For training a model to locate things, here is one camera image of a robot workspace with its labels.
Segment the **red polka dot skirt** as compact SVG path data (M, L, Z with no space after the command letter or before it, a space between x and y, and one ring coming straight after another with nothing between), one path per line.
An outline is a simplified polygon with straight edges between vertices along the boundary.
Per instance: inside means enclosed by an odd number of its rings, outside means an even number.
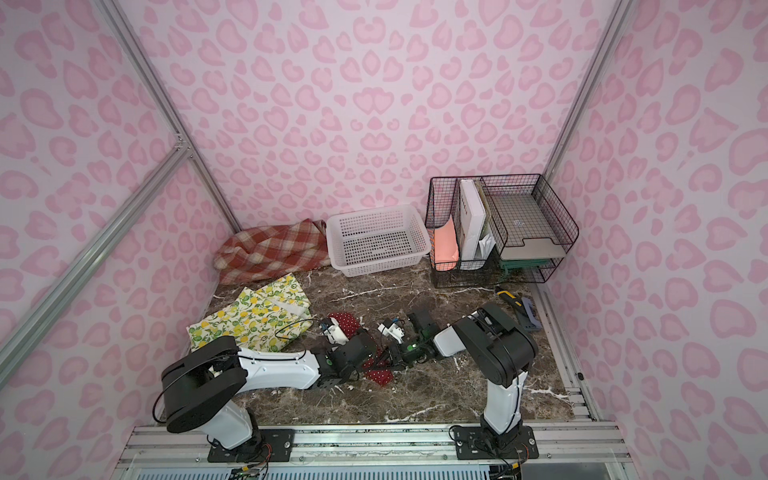
M394 375L384 368L383 349L368 330L349 312L333 312L328 316L333 349L328 361L343 382L364 376L379 386L387 386Z

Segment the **lemon print skirt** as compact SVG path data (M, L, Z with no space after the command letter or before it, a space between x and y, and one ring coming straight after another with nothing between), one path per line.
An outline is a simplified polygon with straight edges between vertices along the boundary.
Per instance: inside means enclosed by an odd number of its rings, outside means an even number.
M299 281L285 275L257 290L244 288L230 305L187 328L190 347L198 350L231 336L253 351L279 352L312 324L311 303Z

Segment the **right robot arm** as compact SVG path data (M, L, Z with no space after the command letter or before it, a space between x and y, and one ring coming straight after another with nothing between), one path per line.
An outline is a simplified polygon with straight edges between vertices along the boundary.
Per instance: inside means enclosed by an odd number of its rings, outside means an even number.
M500 306L488 302L458 321L440 327L430 312L408 316L415 337L397 338L377 368L405 370L423 360L441 360L466 352L487 381L482 428L499 445L513 441L523 429L522 391L539 348L519 322Z

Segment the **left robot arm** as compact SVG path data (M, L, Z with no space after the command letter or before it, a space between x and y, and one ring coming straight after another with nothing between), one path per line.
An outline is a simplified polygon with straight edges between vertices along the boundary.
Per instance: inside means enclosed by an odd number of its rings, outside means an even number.
M344 383L376 354L368 335L300 353L260 352L222 336L189 353L161 374L165 419L173 434L199 430L227 450L259 437L248 411L234 397L262 389L309 390Z

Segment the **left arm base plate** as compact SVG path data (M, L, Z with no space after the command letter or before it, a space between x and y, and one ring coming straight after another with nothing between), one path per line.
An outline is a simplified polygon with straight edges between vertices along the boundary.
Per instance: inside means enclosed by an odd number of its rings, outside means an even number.
M288 462L291 457L296 431L287 428L268 428L257 431L254 438L238 447L224 448L218 441L210 443L208 463L253 464Z

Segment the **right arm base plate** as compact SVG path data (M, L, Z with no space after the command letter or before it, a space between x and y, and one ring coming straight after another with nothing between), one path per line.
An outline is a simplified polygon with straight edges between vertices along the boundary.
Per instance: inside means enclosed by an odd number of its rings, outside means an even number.
M525 463L540 456L537 440L530 426L519 423L505 434L489 426L452 425L448 429L459 460L516 460Z

